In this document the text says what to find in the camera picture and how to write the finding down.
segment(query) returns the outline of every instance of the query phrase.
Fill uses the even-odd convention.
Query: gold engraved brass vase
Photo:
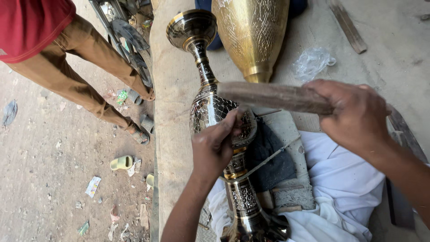
[[[179,13],[167,26],[166,35],[170,43],[190,52],[200,74],[200,90],[195,97],[190,112],[191,133],[219,123],[227,113],[239,104],[217,95],[215,78],[206,56],[206,47],[212,42],[217,30],[215,16],[205,10],[189,10]],[[256,193],[248,180],[240,177],[246,174],[246,147],[255,138],[257,123],[252,111],[242,117],[242,132],[233,138],[234,155],[224,169],[224,177],[230,187],[234,209],[234,222],[221,237],[228,242],[271,242],[287,240],[288,222],[268,216],[261,208]]]
[[[219,37],[247,82],[269,82],[284,39],[289,2],[212,1]]]

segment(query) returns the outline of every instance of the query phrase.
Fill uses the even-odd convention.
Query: yellow slipper
[[[116,171],[118,169],[130,169],[133,165],[133,157],[126,155],[119,157],[111,161],[111,170]]]

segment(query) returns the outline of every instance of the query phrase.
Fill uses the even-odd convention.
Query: red shirt
[[[18,63],[35,56],[75,14],[71,0],[0,0],[0,61]]]

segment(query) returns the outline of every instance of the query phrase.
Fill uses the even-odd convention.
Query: leg
[[[66,53],[57,39],[39,54],[16,64],[13,70],[52,92],[84,107],[96,117],[117,124],[124,130],[133,128],[133,121],[122,116],[112,105],[76,72],[66,61]]]
[[[143,84],[138,72],[88,21],[76,15],[62,34],[68,39],[68,45],[65,47],[67,52],[76,54],[116,76],[139,93],[142,99],[155,99],[153,89]]]

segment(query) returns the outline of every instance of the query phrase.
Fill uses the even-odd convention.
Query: black engraved brass vase
[[[239,106],[238,103],[223,99],[217,95],[215,78],[206,56],[206,47],[212,42],[217,31],[215,16],[205,10],[193,9],[179,13],[167,26],[166,35],[170,43],[193,54],[200,73],[200,90],[191,105],[191,133],[219,123],[227,113]],[[230,196],[234,209],[232,227],[221,237],[229,242],[274,242],[288,238],[288,223],[276,217],[268,216],[261,208],[256,193],[248,178],[239,178],[246,174],[246,147],[255,138],[257,123],[251,111],[242,117],[242,132],[233,138],[234,155],[224,169],[228,180]]]

